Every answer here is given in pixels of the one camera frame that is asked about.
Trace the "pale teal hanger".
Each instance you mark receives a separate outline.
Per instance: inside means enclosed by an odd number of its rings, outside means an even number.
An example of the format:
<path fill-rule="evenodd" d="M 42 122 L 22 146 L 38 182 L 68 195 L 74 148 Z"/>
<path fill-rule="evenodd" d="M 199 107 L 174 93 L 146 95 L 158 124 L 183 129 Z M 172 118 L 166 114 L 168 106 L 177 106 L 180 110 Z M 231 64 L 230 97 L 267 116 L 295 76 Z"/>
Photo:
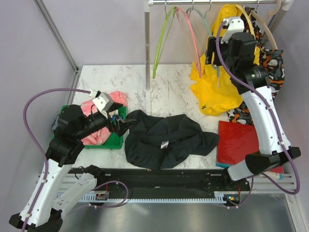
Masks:
<path fill-rule="evenodd" d="M 187 8 L 187 10 L 185 11 L 185 13 L 187 14 L 188 17 L 190 17 L 190 14 L 192 11 L 195 11 L 198 13 L 198 15 L 200 16 L 200 18 L 202 19 L 204 25 L 205 25 L 205 28 L 207 30 L 207 33 L 208 33 L 208 36 L 211 37 L 213 35 L 213 33 L 211 32 L 211 28 L 209 26 L 209 23 L 207 22 L 206 20 L 206 15 L 207 15 L 207 12 L 205 14 L 203 14 L 199 9 L 197 8 L 194 8 L 193 6 L 192 7 L 189 7 Z M 220 68 L 215 66 L 215 65 L 211 65 L 212 68 L 216 71 L 216 75 L 217 77 L 220 77 Z"/>

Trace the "dark navy shorts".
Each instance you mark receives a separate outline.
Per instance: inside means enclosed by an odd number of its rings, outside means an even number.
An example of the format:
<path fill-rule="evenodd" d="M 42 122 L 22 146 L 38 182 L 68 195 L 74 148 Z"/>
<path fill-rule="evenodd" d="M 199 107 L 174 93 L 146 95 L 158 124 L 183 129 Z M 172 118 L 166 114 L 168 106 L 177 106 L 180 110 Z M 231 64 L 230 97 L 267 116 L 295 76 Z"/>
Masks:
<path fill-rule="evenodd" d="M 151 170 L 171 169 L 189 155 L 207 156 L 219 143 L 219 135 L 204 132 L 187 115 L 149 116 L 142 110 L 127 115 L 136 122 L 125 140 L 127 162 Z"/>

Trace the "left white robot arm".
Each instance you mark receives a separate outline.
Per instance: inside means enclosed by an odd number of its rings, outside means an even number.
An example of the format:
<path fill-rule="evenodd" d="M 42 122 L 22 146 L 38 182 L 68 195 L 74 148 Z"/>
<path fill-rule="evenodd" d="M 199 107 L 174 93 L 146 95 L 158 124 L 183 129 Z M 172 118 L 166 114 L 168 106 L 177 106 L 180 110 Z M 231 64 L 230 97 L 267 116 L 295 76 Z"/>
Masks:
<path fill-rule="evenodd" d="M 63 220 L 89 191 L 106 185 L 105 172 L 94 165 L 85 168 L 82 176 L 59 198 L 61 184 L 84 149 L 82 139 L 107 127 L 118 136 L 135 123 L 134 119 L 116 117 L 101 112 L 86 116 L 79 105 L 66 106 L 60 113 L 54 137 L 46 152 L 47 164 L 28 204 L 22 212 L 12 215 L 9 223 L 29 232 L 57 232 Z"/>

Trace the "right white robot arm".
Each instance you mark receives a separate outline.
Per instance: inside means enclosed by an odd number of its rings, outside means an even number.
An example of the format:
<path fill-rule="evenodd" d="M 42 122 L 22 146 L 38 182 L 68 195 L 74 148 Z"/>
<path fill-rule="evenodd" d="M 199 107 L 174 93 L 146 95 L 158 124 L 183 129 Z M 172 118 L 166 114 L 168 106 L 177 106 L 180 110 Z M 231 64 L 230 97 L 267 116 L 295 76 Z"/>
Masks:
<path fill-rule="evenodd" d="M 227 42 L 222 37 L 208 38 L 206 64 L 211 61 L 223 66 L 249 109 L 258 136 L 259 151 L 226 169 L 221 178 L 222 187 L 233 190 L 239 180 L 259 175 L 283 166 L 301 156 L 299 147 L 293 147 L 285 136 L 274 107 L 270 79 L 263 66 L 254 63 L 255 37 L 236 32 Z"/>

